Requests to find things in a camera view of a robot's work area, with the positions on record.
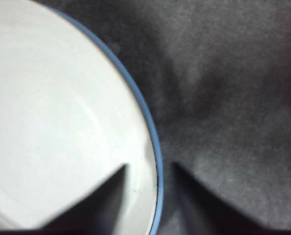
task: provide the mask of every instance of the blue rim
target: blue rim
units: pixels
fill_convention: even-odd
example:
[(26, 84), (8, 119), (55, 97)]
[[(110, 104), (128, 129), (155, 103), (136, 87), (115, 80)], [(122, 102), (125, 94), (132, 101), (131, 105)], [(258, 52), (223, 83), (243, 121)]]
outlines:
[(159, 228), (161, 215), (162, 215), (162, 209), (163, 209), (163, 158), (160, 148), (160, 142), (159, 137), (157, 135), (155, 125), (150, 113), (150, 110), (146, 104), (146, 101), (144, 97), (142, 96), (137, 84), (129, 74), (129, 72), (126, 70), (124, 65), (120, 62), (120, 60), (116, 57), (116, 55), (104, 44), (104, 42), (101, 41), (100, 38), (98, 38), (93, 32), (91, 32), (89, 29), (87, 29), (84, 25), (73, 19), (72, 17), (66, 15), (65, 13), (50, 8), (54, 12), (58, 13), (60, 16), (62, 16), (64, 19), (72, 23), (74, 26), (76, 26), (81, 32), (83, 32), (89, 39), (91, 39), (112, 61), (112, 63), (115, 65), (115, 67), (118, 69), (118, 71), (122, 74), (124, 79), (126, 80), (127, 84), (129, 85), (130, 89), (132, 90), (141, 110), (145, 117), (145, 121), (147, 123), (147, 127), (149, 129), (151, 139), (152, 139), (152, 145), (154, 148), (154, 154), (155, 154), (155, 160), (156, 160), (156, 170), (157, 170), (157, 200), (156, 200), (156, 208), (155, 208), (155, 214), (154, 219), (152, 222), (150, 235), (155, 235), (157, 233), (157, 230)]

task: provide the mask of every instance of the gray surface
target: gray surface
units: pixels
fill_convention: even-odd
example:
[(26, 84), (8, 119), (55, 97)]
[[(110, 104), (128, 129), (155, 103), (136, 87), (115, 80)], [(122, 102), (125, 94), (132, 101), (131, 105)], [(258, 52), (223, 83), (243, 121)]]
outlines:
[(179, 234), (170, 162), (263, 225), (291, 229), (291, 0), (39, 0), (124, 63), (165, 161), (160, 234)]

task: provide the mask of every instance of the gray fabric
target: gray fabric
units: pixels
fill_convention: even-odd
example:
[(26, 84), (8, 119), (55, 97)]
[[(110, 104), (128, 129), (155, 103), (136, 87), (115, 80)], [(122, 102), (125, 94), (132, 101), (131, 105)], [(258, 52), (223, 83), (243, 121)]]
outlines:
[(140, 87), (165, 163), (159, 234), (179, 234), (170, 163), (291, 229), (291, 0), (38, 0), (80, 21)]

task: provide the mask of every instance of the white bowl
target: white bowl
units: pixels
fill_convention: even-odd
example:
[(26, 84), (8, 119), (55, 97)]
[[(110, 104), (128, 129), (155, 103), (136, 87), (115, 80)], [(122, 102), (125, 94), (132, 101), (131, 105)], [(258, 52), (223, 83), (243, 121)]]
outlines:
[(89, 30), (0, 0), (0, 229), (51, 221), (129, 164), (116, 234), (154, 234), (163, 167), (129, 73)]

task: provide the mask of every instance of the dark triangular shape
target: dark triangular shape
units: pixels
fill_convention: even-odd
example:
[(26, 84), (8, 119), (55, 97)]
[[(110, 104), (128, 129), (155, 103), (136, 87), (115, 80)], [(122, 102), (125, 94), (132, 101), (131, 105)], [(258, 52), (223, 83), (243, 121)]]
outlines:
[(98, 189), (39, 230), (0, 231), (10, 235), (110, 235), (121, 206), (126, 166)]
[(173, 164), (178, 201), (189, 234), (232, 234), (261, 227), (208, 191), (179, 164)]
[(96, 191), (44, 228), (87, 228), (98, 234), (111, 234), (121, 205), (124, 178), (125, 166)]

